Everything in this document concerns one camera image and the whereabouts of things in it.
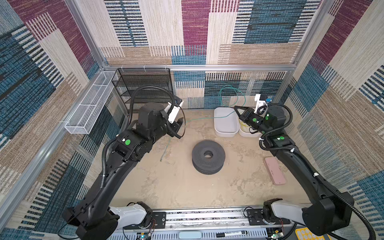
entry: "multicolored woven fabric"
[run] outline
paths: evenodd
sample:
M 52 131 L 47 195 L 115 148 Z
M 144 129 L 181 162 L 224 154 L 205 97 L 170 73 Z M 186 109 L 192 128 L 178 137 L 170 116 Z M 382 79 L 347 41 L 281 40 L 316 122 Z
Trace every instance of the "multicolored woven fabric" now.
M 99 67 L 64 0 L 0 0 L 0 56 L 1 201 Z M 103 142 L 119 132 L 122 118 L 111 95 L 97 131 L 67 134 L 0 239 L 58 239 L 58 212 L 90 187 L 99 172 L 91 163 Z M 65 196 L 68 188 L 72 195 Z
M 0 200 L 98 70 L 64 0 L 0 0 Z
M 298 65 L 281 103 L 300 150 L 384 239 L 384 1 L 336 0 Z M 367 239 L 353 217 L 340 230 Z
M 82 0 L 78 4 L 105 60 L 121 66 L 293 63 L 320 2 Z M 233 104 L 237 99 L 233 91 L 227 89 L 218 97 L 226 84 L 241 87 L 247 96 L 245 106 L 254 106 L 252 94 L 274 97 L 285 72 L 279 74 L 175 72 L 172 80 L 185 108 Z

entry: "black marker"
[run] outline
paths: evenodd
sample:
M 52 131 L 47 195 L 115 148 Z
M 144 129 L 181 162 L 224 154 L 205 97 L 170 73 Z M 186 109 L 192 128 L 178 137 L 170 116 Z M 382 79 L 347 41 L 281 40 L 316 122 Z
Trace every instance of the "black marker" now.
M 217 233 L 216 237 L 238 236 L 243 234 L 248 234 L 248 232 L 247 231 L 223 232 L 223 233 Z

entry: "black robotic arm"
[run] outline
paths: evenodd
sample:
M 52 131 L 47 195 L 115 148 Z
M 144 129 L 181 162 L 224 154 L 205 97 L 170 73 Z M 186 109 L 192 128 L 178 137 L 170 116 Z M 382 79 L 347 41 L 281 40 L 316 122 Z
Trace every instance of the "black robotic arm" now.
M 283 108 L 289 113 L 288 121 Z M 256 111 L 240 106 L 235 106 L 234 109 L 240 120 L 255 130 L 253 133 L 262 133 L 259 139 L 260 148 L 276 156 L 295 176 L 308 195 L 312 205 L 301 209 L 302 214 L 298 223 L 305 224 L 318 236 L 327 233 L 336 239 L 346 240 L 331 232 L 348 226 L 353 211 L 366 225 L 369 240 L 376 239 L 375 231 L 368 220 L 353 206 L 353 197 L 348 192 L 341 193 L 321 176 L 299 151 L 295 142 L 283 132 L 292 121 L 292 112 L 288 107 L 273 103 L 257 107 Z M 275 216 L 273 212 L 274 201 L 278 200 L 281 199 L 265 202 L 263 217 L 267 221 L 275 222 L 276 217 L 283 217 Z
M 130 113 L 133 111 L 134 97 L 137 92 L 149 88 L 167 92 L 165 89 L 153 86 L 138 88 L 131 96 Z M 76 234 L 80 239 L 103 240 L 114 232 L 119 224 L 119 219 L 120 221 L 122 219 L 109 207 L 109 204 L 125 177 L 162 136 L 168 134 L 171 137 L 181 137 L 177 132 L 183 119 L 179 119 L 177 122 L 169 121 L 169 116 L 173 109 L 177 109 L 182 102 L 171 93 L 167 92 L 167 94 L 171 101 L 170 106 L 166 109 L 161 104 L 147 103 L 140 108 L 138 120 L 132 121 L 132 115 L 129 115 L 129 127 L 116 139 L 112 139 L 105 145 L 102 154 L 103 170 L 86 196 L 77 206 L 67 208 L 62 213 L 67 224 L 78 227 Z M 285 123 L 286 117 L 282 107 L 286 108 L 290 114 L 287 123 Z M 369 240 L 376 239 L 372 226 L 353 207 L 354 199 L 351 195 L 348 192 L 340 193 L 318 174 L 299 151 L 295 142 L 283 133 L 282 130 L 292 121 L 292 113 L 286 106 L 269 104 L 258 107 L 256 111 L 239 106 L 235 106 L 234 109 L 240 120 L 256 130 L 255 132 L 259 131 L 263 134 L 259 141 L 260 147 L 271 151 L 283 162 L 307 193 L 312 205 L 302 208 L 301 216 L 294 220 L 305 224 L 316 235 L 328 233 L 339 240 L 345 240 L 330 232 L 348 226 L 353 211 L 367 226 L 370 234 Z M 261 117 L 259 114 L 264 111 L 266 111 L 265 117 Z M 107 149 L 111 144 L 113 144 L 111 153 L 106 159 Z M 280 199 L 265 202 L 263 217 L 266 221 L 275 222 L 276 217 L 285 217 L 275 215 L 274 207 L 277 206 L 276 201 L 278 200 Z M 147 227 L 152 220 L 152 210 L 142 202 L 138 202 L 135 209 L 142 210 L 145 216 L 134 224 L 138 224 L 142 228 Z

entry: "black wire mesh shelf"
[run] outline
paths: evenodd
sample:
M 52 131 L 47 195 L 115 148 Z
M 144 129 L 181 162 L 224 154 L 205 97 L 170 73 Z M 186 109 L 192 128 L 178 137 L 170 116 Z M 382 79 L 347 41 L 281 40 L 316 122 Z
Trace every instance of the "black wire mesh shelf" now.
M 118 91 L 125 107 L 129 110 L 132 93 L 141 86 L 152 85 L 167 89 L 173 94 L 169 68 L 118 68 L 113 78 L 113 85 Z M 145 103 L 161 103 L 164 106 L 170 101 L 169 96 L 157 89 L 141 90 L 135 97 L 133 113 Z

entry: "pink box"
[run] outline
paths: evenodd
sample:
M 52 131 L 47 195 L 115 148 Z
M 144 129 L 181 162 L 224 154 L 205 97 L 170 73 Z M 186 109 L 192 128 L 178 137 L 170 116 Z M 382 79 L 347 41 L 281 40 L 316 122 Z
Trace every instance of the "pink box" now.
M 264 164 L 274 185 L 286 184 L 285 177 L 276 157 L 266 157 L 264 159 Z

